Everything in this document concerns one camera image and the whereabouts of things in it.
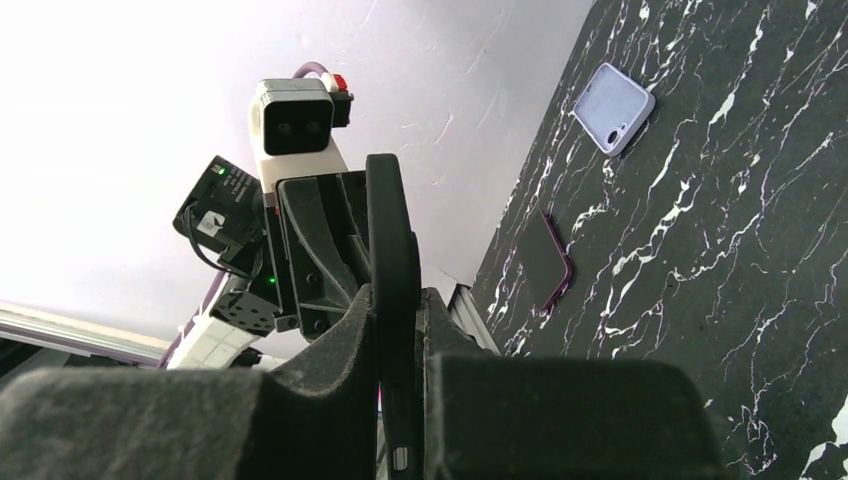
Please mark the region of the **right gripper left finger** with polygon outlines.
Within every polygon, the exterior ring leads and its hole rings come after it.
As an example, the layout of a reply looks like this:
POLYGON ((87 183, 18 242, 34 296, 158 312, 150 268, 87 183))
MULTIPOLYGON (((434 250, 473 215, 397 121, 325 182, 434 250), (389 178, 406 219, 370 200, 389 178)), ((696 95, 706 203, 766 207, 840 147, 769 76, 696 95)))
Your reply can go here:
POLYGON ((371 479, 371 292, 264 372, 40 369, 1 393, 5 479, 371 479))

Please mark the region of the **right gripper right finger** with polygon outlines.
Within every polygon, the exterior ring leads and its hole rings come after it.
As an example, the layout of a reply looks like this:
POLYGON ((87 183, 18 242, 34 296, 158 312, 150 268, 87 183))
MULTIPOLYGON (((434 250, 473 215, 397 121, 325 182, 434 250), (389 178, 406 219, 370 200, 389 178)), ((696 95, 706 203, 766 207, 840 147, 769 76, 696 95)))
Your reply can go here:
POLYGON ((508 357, 423 293, 427 479, 725 479, 710 421, 678 368, 508 357))

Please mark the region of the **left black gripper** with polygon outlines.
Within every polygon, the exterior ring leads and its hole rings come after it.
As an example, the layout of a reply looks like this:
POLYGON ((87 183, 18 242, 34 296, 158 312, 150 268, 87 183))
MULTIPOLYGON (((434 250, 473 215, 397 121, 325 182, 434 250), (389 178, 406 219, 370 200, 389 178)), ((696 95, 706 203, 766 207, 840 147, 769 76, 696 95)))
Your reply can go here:
POLYGON ((266 207, 257 178, 215 157, 173 219, 224 275, 211 317, 259 337, 329 330, 370 280, 366 193, 362 171, 296 178, 266 207))

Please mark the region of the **pink-edged dark smartphone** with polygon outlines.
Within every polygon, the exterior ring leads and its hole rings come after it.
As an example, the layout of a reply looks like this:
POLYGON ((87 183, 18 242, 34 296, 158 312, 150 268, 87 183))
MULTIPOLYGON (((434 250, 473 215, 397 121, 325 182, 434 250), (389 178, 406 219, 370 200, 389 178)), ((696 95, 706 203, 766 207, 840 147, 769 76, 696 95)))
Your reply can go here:
POLYGON ((534 306, 548 312, 568 288, 573 269, 548 216, 534 210, 518 237, 516 253, 534 306))

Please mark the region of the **lavender smartphone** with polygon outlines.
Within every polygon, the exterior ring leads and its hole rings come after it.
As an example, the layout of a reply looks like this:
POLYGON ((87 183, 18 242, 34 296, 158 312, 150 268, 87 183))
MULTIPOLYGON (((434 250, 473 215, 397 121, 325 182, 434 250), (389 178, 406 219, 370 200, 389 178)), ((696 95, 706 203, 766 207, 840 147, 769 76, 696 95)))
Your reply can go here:
POLYGON ((602 63, 579 95, 573 114, 600 151, 618 156, 656 104, 644 87, 610 63, 602 63))

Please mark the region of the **black phone case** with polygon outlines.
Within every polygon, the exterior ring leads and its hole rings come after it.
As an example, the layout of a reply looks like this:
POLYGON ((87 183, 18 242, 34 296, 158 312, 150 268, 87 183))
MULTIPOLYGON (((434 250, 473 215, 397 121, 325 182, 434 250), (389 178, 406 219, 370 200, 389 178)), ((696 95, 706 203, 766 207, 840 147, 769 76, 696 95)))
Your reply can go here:
POLYGON ((423 401, 416 355, 421 273, 398 158, 366 159, 372 311, 378 338, 388 474, 423 477, 423 401))

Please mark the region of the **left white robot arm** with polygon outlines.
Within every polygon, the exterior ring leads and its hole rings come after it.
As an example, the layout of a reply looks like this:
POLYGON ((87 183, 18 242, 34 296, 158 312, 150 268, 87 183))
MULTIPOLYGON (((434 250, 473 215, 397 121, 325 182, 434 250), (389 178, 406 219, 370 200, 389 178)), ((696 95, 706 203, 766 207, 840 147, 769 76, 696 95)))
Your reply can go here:
POLYGON ((256 341, 316 340, 370 280, 365 175, 334 150, 264 158, 257 175, 216 157, 173 227, 217 277, 167 369, 262 367, 256 341))

